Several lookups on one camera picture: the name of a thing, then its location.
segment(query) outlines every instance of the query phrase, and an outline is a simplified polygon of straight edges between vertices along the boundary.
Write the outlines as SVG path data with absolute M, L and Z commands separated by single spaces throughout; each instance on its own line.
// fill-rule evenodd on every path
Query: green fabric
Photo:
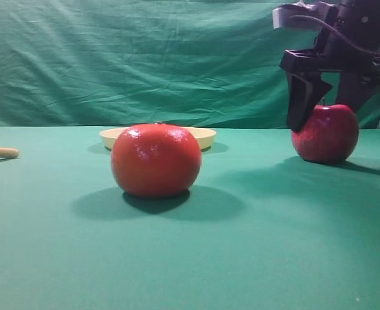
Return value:
M 187 200 L 143 203 L 102 129 L 0 128 L 0 310 L 380 309 L 380 130 L 325 167 L 219 129 Z
M 283 128 L 280 59 L 316 35 L 274 30 L 283 2 L 0 1 L 0 126 Z

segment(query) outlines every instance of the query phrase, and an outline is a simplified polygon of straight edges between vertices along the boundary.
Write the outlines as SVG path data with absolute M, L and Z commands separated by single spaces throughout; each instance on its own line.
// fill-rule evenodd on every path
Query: green backdrop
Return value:
M 281 56 L 316 33 L 274 30 L 282 3 L 2 0 L 0 125 L 284 128 Z M 359 119 L 377 126 L 380 94 Z

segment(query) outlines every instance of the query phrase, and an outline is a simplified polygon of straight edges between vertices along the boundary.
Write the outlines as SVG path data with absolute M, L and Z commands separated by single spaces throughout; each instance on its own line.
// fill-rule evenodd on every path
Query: green tablecloth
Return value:
M 380 130 L 306 163 L 218 130 L 191 194 L 128 199 L 101 127 L 0 128 L 0 310 L 380 310 Z

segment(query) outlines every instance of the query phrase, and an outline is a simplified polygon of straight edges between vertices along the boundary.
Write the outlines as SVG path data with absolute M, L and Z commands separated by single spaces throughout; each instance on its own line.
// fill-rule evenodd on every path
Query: yellow bowl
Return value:
M 119 127 L 114 129 L 107 129 L 100 132 L 100 136 L 103 140 L 104 146 L 107 149 L 112 150 L 114 143 L 117 140 L 118 136 L 128 127 Z M 213 129 L 207 128 L 198 128 L 198 127 L 183 127 L 187 129 L 197 140 L 200 150 L 205 150 L 212 146 L 215 137 L 216 131 Z

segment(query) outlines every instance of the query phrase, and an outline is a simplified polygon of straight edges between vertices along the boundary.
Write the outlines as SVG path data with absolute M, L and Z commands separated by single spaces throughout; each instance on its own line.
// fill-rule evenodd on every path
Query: apple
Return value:
M 111 152 L 116 183 L 139 198 L 168 198 L 196 181 L 202 153 L 185 128 L 165 123 L 133 125 L 117 138 Z
M 317 105 L 299 132 L 291 131 L 293 146 L 305 161 L 340 164 L 357 146 L 359 123 L 346 105 Z

